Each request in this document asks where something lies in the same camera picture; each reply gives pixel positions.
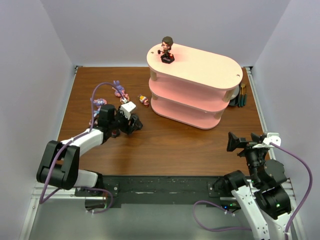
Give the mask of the brown-haired hero figurine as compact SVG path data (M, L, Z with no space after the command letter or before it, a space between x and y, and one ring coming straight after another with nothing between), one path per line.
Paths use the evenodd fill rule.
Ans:
M172 45L174 44L173 38L170 36L165 36L162 39L161 47L162 50L158 50L157 53L160 55L162 63L171 64L175 61L174 55L171 53Z

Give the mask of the red spider hero figurine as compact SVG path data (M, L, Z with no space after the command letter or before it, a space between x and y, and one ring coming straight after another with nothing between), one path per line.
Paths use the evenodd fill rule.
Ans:
M120 131L118 129L113 130L111 133L112 138L117 138L120 135Z

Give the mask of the black bat-masked figurine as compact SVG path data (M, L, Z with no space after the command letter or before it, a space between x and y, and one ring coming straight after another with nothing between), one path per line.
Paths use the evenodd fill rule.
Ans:
M130 120L133 131L139 131L143 128L143 124L137 114L132 114Z

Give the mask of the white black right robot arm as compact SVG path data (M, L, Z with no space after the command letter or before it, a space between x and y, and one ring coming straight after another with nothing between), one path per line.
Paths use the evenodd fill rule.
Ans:
M241 149L237 155L246 159L250 179L237 170L223 177L224 185L235 197L256 240L291 238L291 200L282 186L287 181L285 168L275 159L266 159L268 151L280 145L278 133L252 133L251 140L228 133L226 150Z

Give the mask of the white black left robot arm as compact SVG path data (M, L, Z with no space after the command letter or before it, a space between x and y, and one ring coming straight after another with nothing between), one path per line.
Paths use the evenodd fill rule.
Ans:
M102 145L112 135L123 132L127 135L141 130L141 123L134 110L133 102L120 105L103 105L93 119L93 127L73 138L56 141L46 145L37 174L39 183L70 190L77 187L93 188L99 185L99 174L79 169L80 157L89 150Z

